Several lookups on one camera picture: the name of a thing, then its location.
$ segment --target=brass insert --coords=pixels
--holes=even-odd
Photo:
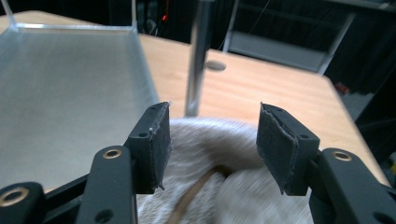
[[[17,187],[0,196],[0,207],[7,207],[22,201],[29,194],[29,189]]]
[[[340,161],[352,161],[352,157],[345,152],[335,151],[332,155]]]
[[[103,154],[103,158],[105,159],[114,159],[121,155],[121,150],[119,149],[110,149],[105,154]]]

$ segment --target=screw hole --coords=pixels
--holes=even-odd
[[[105,209],[105,210],[98,212],[98,214],[95,217],[95,222],[96,223],[107,223],[113,217],[114,217],[113,211],[111,211],[110,209]]]
[[[11,201],[11,200],[14,200],[21,196],[22,196],[22,193],[20,191],[12,192],[12,193],[8,194],[8,196],[6,196],[5,201]]]
[[[333,155],[337,160],[340,161],[352,161],[352,157],[344,152],[336,151],[333,153]]]
[[[139,137],[146,137],[148,134],[147,133],[140,133]]]
[[[103,154],[103,157],[105,159],[114,159],[117,158],[121,154],[121,150],[119,149],[110,149],[105,154]]]
[[[394,224],[395,221],[386,214],[383,213],[374,213],[374,217],[380,223]]]

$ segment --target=metal frame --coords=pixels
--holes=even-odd
[[[12,29],[56,29],[56,30],[94,30],[94,31],[134,31],[137,33],[136,20],[136,1],[132,0],[132,24],[131,26],[104,26],[104,25],[49,25],[49,24],[34,24],[17,22],[8,0],[1,0],[4,11],[9,20],[9,26]]]
[[[225,36],[224,39],[224,47],[223,47],[223,52],[228,52],[230,51],[230,45],[232,44],[232,38],[233,38],[233,26],[235,24],[235,18],[238,12],[238,8],[239,8],[239,2],[240,0],[235,0],[234,5],[233,5],[233,13],[232,16],[230,18],[230,24],[229,27],[227,29],[227,34]],[[332,41],[332,45],[329,47],[329,50],[326,52],[323,52],[324,55],[319,54],[318,52],[312,51],[312,53],[310,53],[308,50],[304,50],[301,52],[301,54],[306,54],[307,57],[318,57],[319,60],[319,65],[315,66],[315,68],[311,68],[310,66],[308,66],[307,64],[299,64],[298,62],[287,62],[284,61],[284,58],[287,57],[279,57],[278,55],[275,57],[272,57],[271,55],[267,55],[267,54],[262,54],[259,52],[249,52],[249,48],[252,49],[256,49],[254,48],[254,46],[252,46],[252,44],[254,44],[255,41],[263,41],[264,39],[260,39],[260,38],[256,38],[256,37],[252,37],[251,41],[244,41],[244,44],[246,47],[245,50],[241,50],[238,51],[239,53],[246,53],[248,56],[254,56],[254,57],[258,57],[261,59],[266,59],[269,61],[273,61],[275,63],[284,63],[287,65],[291,65],[291,66],[296,66],[296,67],[300,67],[303,69],[307,69],[307,70],[311,70],[314,69],[314,72],[319,73],[320,75],[323,75],[324,72],[326,71],[326,69],[328,68],[330,62],[332,61],[332,57],[334,56],[334,53],[336,52],[336,50],[338,49],[339,45],[341,44],[342,39],[344,38],[344,36],[347,33],[347,30],[349,28],[349,26],[352,24],[354,18],[355,18],[355,13],[350,13],[347,17],[346,20],[344,22],[344,25],[341,27],[340,31],[338,32],[337,36],[335,37],[335,39]],[[268,42],[267,44],[263,44],[261,47],[264,47],[265,45],[274,45],[274,42]],[[291,48],[290,50],[299,50],[299,48]]]

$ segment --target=cable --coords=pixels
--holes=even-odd
[[[262,9],[262,12],[260,13],[259,17],[257,18],[257,20],[254,22],[253,26],[251,27],[250,31],[247,33],[248,35],[250,35],[250,33],[254,30],[254,28],[256,27],[257,23],[259,22],[260,18],[262,17],[262,13],[264,13],[265,9],[267,9],[268,4],[270,4],[271,0],[268,0],[267,4],[265,4],[265,7]]]
[[[262,17],[262,13],[264,13],[265,9],[267,9],[268,5],[270,4],[271,0],[268,0],[268,2],[265,4],[264,8],[262,9],[262,12],[260,13],[259,17],[257,18],[257,20],[254,22],[253,26],[251,27],[250,31],[248,32],[248,34],[250,35],[250,33],[253,31],[253,29],[256,27],[257,23],[259,22],[260,18]],[[225,42],[225,37],[223,39],[223,41],[221,42],[220,46],[218,47],[218,50],[220,50]]]

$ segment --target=vertical metal rod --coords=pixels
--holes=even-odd
[[[239,0],[235,0],[235,2],[233,3],[233,14],[231,15],[230,24],[228,25],[227,29],[227,35],[224,39],[224,46],[222,50],[223,52],[228,52],[228,48],[230,47],[231,33],[233,32],[233,25],[235,24],[236,12],[238,11],[238,7]]]
[[[7,14],[9,25],[11,27],[17,27],[17,22],[14,19],[14,15],[12,14],[11,7],[9,7],[8,1],[1,0],[1,3],[3,4],[4,11]]]
[[[136,0],[132,0],[132,27],[137,32],[137,19],[136,19]]]
[[[343,41],[344,36],[347,34],[347,30],[349,29],[350,25],[352,24],[353,20],[355,19],[355,16],[356,16],[356,13],[350,13],[346,17],[346,20],[344,21],[344,25],[341,27],[340,31],[338,32],[338,35],[335,37],[326,57],[323,59],[323,62],[321,63],[321,66],[318,68],[318,73],[320,75],[324,75],[324,73],[326,72],[330,63],[332,62],[332,58],[334,57],[335,52],[337,51],[338,47],[340,46],[341,41]]]
[[[196,117],[201,98],[206,52],[212,36],[215,0],[199,0],[191,31],[192,52],[187,87],[186,117]]]

